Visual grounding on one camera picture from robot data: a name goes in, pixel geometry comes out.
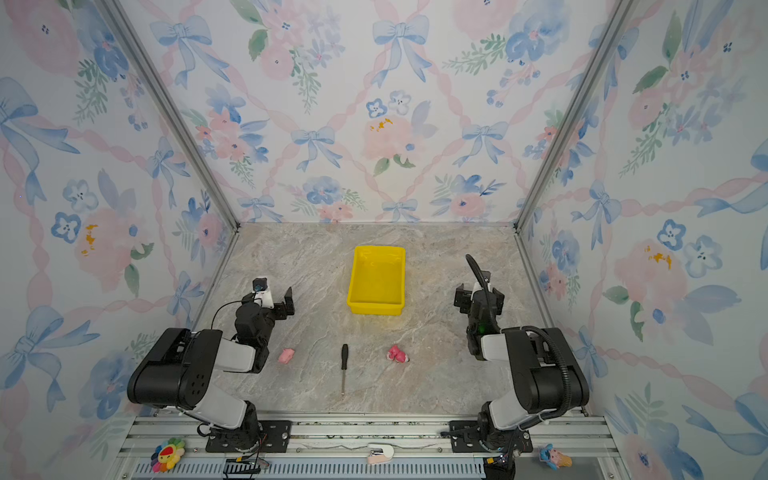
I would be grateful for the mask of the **rainbow flower toy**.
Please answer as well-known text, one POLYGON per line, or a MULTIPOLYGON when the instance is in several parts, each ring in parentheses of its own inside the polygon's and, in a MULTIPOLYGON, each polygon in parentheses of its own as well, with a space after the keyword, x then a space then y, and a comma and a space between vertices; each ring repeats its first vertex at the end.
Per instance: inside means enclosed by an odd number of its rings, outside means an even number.
POLYGON ((164 473, 172 470, 185 454, 185 441, 170 438, 157 446, 150 458, 153 473, 164 473))

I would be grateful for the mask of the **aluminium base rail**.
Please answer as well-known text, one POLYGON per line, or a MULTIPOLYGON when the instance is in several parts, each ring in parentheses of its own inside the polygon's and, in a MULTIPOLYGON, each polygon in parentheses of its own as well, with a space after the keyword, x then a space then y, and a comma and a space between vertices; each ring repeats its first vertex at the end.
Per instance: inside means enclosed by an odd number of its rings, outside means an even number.
POLYGON ((199 423, 178 414, 134 420, 109 479, 627 479, 607 421, 577 409, 530 430, 530 453, 455 453, 441 434, 468 415, 262 412, 261 420, 289 420, 285 453, 208 453, 199 423), (170 438, 185 454, 170 471, 153 473, 150 458, 170 438), (390 444, 393 459, 368 465, 368 444, 390 444), (553 470, 538 458, 547 444, 573 460, 553 470))

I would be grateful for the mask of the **black handled screwdriver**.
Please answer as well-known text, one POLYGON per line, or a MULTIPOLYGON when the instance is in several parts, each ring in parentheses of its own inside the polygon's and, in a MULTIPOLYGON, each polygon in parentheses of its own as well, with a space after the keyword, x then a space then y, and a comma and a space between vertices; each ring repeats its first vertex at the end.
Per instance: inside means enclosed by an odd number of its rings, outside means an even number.
POLYGON ((341 347, 341 395, 346 394, 346 374, 348 370, 349 345, 344 343, 341 347))

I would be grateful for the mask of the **yellow plastic bin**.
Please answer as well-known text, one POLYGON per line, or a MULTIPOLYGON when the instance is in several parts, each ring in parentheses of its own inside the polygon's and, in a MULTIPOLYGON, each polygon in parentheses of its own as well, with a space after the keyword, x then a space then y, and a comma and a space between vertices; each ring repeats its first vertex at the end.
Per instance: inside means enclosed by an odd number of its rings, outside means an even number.
POLYGON ((357 246, 347 305, 356 315, 399 316, 406 303, 405 283, 404 248, 357 246))

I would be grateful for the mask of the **dark pink toy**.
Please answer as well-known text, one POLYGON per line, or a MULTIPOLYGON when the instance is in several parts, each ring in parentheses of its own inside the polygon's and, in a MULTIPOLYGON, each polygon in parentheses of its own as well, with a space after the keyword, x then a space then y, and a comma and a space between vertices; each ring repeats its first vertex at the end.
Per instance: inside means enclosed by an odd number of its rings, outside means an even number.
POLYGON ((393 345, 387 352, 387 358, 390 361, 394 361, 397 363, 407 363, 409 361, 409 356, 401 350, 397 345, 393 345))

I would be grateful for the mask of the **light pink toy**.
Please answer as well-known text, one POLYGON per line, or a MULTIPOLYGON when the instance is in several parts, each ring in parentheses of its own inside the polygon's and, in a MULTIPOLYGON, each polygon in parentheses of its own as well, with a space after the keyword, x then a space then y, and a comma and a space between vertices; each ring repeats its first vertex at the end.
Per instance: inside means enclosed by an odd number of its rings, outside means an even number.
POLYGON ((278 362, 281 364, 288 364, 293 359, 294 355, 295 355, 294 349, 286 348, 280 353, 278 357, 278 362))

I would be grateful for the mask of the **left aluminium corner post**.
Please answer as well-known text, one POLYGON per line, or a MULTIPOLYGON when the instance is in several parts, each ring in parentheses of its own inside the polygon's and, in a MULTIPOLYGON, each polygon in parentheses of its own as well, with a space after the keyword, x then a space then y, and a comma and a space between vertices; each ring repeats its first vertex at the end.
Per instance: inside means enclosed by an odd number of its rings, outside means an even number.
POLYGON ((96 1, 95 4, 116 39, 125 49, 128 59, 135 65, 138 73, 147 83, 149 93, 159 108, 162 119, 179 142, 213 203, 224 215, 226 224, 237 233, 241 226, 240 222, 236 219, 234 211, 214 178, 212 170, 200 154, 191 131, 185 125, 179 108, 162 81, 160 73, 154 66, 144 45, 139 40, 125 10, 119 1, 96 1))

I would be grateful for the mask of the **aluminium corner post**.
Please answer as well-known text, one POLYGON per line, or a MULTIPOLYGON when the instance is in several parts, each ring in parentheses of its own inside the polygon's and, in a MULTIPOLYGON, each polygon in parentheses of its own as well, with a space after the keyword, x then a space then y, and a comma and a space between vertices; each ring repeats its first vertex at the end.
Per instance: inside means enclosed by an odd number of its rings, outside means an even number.
POLYGON ((589 58, 589 62, 583 72, 583 77, 577 88, 573 91, 574 95, 565 110, 563 124, 547 154, 544 156, 543 163, 534 177, 533 184, 526 197, 524 207, 521 209, 516 222, 514 223, 515 232, 520 235, 531 222, 537 202, 544 191, 545 184, 548 181, 552 171, 556 168, 559 157, 564 150, 568 139, 577 123, 586 109, 587 104, 592 98, 596 82, 601 76, 602 70, 608 63, 608 57, 614 52, 623 32, 627 17, 631 14, 635 2, 632 0, 621 0, 615 4, 615 8, 608 18, 602 36, 599 39, 597 48, 589 58))
POLYGON ((162 81, 160 73, 154 66, 144 45, 139 40, 125 10, 119 1, 96 1, 95 4, 116 39, 125 49, 128 59, 135 65, 138 73, 147 83, 149 93, 159 108, 162 119, 179 142, 213 203, 224 215, 226 224, 237 233, 241 226, 240 222, 236 219, 234 211, 214 178, 212 170, 200 154, 191 131, 185 125, 179 108, 162 81))

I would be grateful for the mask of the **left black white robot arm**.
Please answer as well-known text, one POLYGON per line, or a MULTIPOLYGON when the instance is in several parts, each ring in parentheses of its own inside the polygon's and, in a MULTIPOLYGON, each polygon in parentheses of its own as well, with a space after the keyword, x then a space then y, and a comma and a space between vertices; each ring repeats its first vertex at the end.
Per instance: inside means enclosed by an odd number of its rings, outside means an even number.
POLYGON ((287 289, 276 301, 267 280, 257 278, 236 304, 231 339, 214 328, 166 329, 131 375, 127 397, 134 404, 174 408, 197 420, 208 453, 285 453, 292 422, 259 419, 252 402, 230 395, 211 377, 217 371, 261 373, 276 323, 295 314, 293 292, 287 289))

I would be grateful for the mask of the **blue pink toy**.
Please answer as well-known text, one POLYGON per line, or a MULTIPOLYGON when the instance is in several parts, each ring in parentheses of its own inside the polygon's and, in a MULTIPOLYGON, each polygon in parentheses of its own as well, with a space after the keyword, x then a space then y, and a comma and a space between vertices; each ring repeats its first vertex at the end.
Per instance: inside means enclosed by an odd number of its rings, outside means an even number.
POLYGON ((572 458, 555 449, 552 444, 547 444, 545 447, 541 448, 538 451, 538 458, 553 470, 570 468, 573 465, 572 458))

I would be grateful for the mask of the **right aluminium corner post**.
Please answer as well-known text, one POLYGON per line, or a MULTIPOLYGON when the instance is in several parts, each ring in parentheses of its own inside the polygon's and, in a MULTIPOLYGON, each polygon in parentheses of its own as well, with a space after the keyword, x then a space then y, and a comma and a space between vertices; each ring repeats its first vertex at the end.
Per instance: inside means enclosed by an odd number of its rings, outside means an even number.
POLYGON ((533 184, 526 197, 524 207, 521 209, 516 222, 514 223, 515 232, 520 235, 531 222, 537 202, 544 191, 545 184, 548 181, 552 171, 556 168, 559 157, 564 150, 568 139, 577 123, 586 109, 587 104, 592 98, 596 82, 601 76, 602 70, 608 63, 608 57, 614 52, 623 32, 627 17, 631 14, 635 2, 632 0, 621 0, 615 4, 615 8, 608 18, 602 36, 599 39, 597 48, 589 58, 589 62, 583 72, 583 77, 577 88, 573 91, 574 95, 565 110, 563 124, 547 154, 544 156, 543 163, 534 177, 533 184))

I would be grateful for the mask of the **white pink toy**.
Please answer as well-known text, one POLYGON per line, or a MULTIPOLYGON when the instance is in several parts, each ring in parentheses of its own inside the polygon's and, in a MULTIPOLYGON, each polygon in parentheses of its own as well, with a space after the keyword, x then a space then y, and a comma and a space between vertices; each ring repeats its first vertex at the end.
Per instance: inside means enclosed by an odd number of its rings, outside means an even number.
POLYGON ((379 465, 390 462, 394 457, 394 447, 390 444, 368 444, 369 455, 366 459, 368 465, 379 465))

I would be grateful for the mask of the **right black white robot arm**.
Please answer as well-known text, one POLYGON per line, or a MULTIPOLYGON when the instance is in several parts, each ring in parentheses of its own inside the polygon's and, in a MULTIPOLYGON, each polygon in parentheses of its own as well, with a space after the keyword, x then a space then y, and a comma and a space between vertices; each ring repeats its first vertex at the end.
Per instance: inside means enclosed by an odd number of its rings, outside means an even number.
POLYGON ((506 363, 512 387, 481 407, 473 421, 454 420, 441 435, 455 453, 510 454, 533 451, 530 430, 590 400, 585 374, 558 328, 502 329, 496 322, 504 295, 480 284, 456 288, 454 306, 468 317, 469 353, 475 359, 506 363))

